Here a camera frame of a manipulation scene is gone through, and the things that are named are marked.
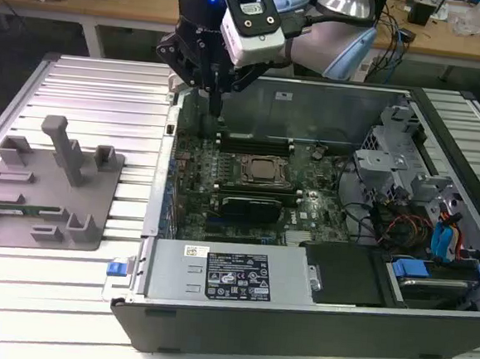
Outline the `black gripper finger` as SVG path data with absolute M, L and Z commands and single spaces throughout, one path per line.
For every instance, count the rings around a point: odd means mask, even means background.
M 244 90 L 261 75 L 270 69 L 270 63 L 259 63 L 232 69 L 226 75 L 218 75 L 218 84 L 215 93 L 214 115 L 220 116 L 224 98 L 231 94 Z
M 216 115 L 217 78 L 212 69 L 209 48 L 202 36 L 193 38 L 187 44 L 179 35 L 166 36 L 158 43 L 156 49 L 159 57 L 191 88 L 206 92 L 208 108 Z

